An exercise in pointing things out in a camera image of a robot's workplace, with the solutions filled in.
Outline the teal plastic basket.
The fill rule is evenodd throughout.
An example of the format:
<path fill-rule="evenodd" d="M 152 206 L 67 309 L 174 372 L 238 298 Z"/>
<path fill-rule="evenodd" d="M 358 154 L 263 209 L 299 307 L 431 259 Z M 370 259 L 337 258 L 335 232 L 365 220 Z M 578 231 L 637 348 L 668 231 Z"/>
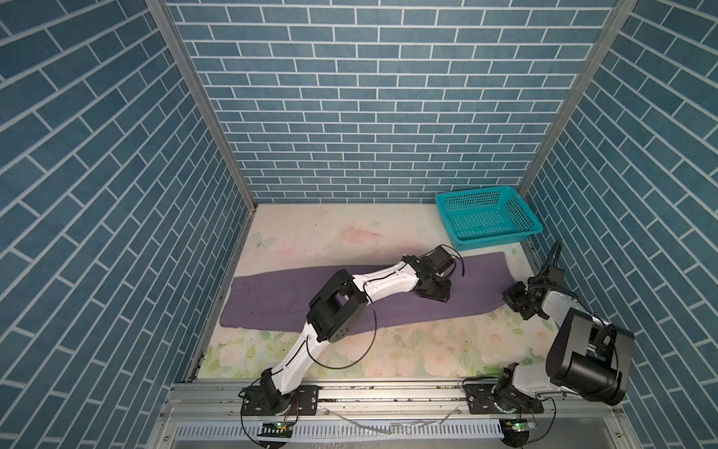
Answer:
<path fill-rule="evenodd" d="M 438 194 L 436 205 L 452 246 L 459 251 L 520 243 L 543 231 L 534 211 L 509 186 Z"/>

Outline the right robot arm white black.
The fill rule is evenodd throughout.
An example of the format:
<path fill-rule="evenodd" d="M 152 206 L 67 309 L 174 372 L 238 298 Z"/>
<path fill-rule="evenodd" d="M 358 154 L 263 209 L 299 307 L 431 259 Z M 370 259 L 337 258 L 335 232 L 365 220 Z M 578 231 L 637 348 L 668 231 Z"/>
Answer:
<path fill-rule="evenodd" d="M 531 410 L 558 395 L 615 406 L 628 391 L 635 336 L 583 307 L 558 286 L 517 282 L 503 297 L 528 320 L 551 320 L 557 334 L 543 366 L 513 363 L 501 370 L 493 396 L 506 413 Z"/>

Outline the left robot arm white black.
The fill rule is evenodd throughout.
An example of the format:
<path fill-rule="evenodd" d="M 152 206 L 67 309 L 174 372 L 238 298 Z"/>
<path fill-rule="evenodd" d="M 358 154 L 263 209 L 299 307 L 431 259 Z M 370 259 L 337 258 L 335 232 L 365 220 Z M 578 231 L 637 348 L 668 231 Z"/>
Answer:
<path fill-rule="evenodd" d="M 288 354 L 276 367 L 262 372 L 259 385 L 267 402 L 275 406 L 291 398 L 323 350 L 347 337 L 364 310 L 376 310 L 377 301 L 404 293 L 448 301 L 457 264 L 453 256 L 437 248 L 421 256 L 404 256 L 386 269 L 367 274 L 337 271 L 310 301 L 306 323 Z"/>

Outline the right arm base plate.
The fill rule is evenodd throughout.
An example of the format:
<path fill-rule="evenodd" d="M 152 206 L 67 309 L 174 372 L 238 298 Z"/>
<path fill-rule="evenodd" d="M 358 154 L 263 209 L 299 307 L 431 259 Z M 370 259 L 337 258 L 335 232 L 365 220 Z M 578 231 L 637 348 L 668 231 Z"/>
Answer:
<path fill-rule="evenodd" d="M 462 385 L 471 415 L 539 415 L 542 401 L 519 392 L 511 385 L 469 383 Z"/>

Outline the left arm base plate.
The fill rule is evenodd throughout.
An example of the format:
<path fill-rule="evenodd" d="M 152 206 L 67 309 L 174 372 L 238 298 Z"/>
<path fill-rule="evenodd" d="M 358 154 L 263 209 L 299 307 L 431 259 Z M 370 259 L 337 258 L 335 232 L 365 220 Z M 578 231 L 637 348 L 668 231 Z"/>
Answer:
<path fill-rule="evenodd" d="M 241 413 L 246 416 L 314 416 L 317 413 L 319 392 L 317 385 L 301 385 L 293 393 L 271 395 L 261 385 L 250 385 L 239 393 Z"/>

